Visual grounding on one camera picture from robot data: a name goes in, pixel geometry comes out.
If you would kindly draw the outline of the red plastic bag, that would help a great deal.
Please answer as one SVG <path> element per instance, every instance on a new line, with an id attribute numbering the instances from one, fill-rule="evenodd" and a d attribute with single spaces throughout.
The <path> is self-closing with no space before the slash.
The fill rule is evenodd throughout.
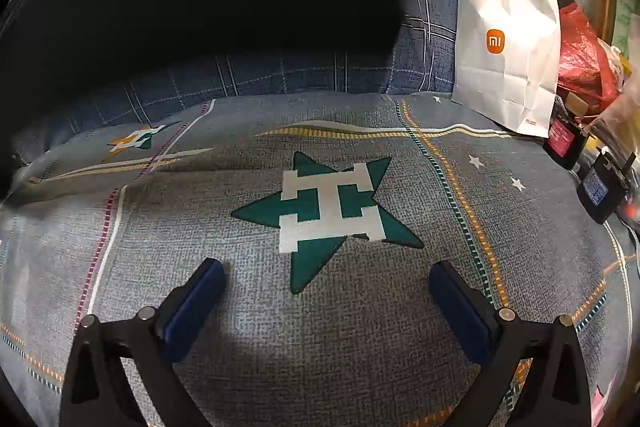
<path id="1" fill-rule="evenodd" d="M 587 115 L 599 115 L 620 94 L 605 48 L 577 3 L 560 9 L 560 26 L 559 94 L 574 93 L 587 103 Z"/>

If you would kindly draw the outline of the grey star-print bed sheet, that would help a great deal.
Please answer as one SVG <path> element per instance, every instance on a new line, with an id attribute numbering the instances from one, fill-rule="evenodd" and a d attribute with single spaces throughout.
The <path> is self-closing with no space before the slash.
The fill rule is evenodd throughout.
<path id="1" fill-rule="evenodd" d="M 58 421 L 81 319 L 227 287 L 186 359 L 216 426 L 435 425 L 476 375 L 427 289 L 449 261 L 522 319 L 570 314 L 605 398 L 639 346 L 638 239 L 538 141 L 440 95 L 200 102 L 47 146 L 1 208 L 1 366 Z"/>

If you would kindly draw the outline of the blue plaid quilt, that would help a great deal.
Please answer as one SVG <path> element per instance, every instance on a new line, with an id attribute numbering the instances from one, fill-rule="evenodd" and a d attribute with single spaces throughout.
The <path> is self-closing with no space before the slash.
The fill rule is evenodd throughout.
<path id="1" fill-rule="evenodd" d="M 458 0 L 12 0 L 1 160 L 211 98 L 450 91 Z"/>

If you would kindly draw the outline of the white Xiaomi paper bag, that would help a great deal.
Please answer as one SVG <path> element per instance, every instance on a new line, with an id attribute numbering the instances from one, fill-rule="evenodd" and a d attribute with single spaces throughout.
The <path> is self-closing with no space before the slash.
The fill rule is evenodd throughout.
<path id="1" fill-rule="evenodd" d="M 560 47 L 558 0 L 458 0 L 452 101 L 546 139 Z"/>

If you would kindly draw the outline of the black box blue label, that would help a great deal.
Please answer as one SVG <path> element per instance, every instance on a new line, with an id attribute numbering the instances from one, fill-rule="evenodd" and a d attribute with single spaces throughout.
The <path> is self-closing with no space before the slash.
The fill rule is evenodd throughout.
<path id="1" fill-rule="evenodd" d="M 635 159 L 636 154 L 631 153 L 620 167 L 610 152 L 601 150 L 585 178 L 578 184 L 578 199 L 598 225 L 603 225 L 629 194 L 629 171 Z"/>

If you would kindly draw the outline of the black box red label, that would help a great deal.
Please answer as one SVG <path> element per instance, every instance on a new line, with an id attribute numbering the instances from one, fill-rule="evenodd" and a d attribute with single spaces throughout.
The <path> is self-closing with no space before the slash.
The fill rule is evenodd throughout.
<path id="1" fill-rule="evenodd" d="M 555 103 L 544 150 L 565 170 L 574 168 L 588 140 L 588 132 L 579 122 L 587 110 L 588 104 L 574 93 Z"/>

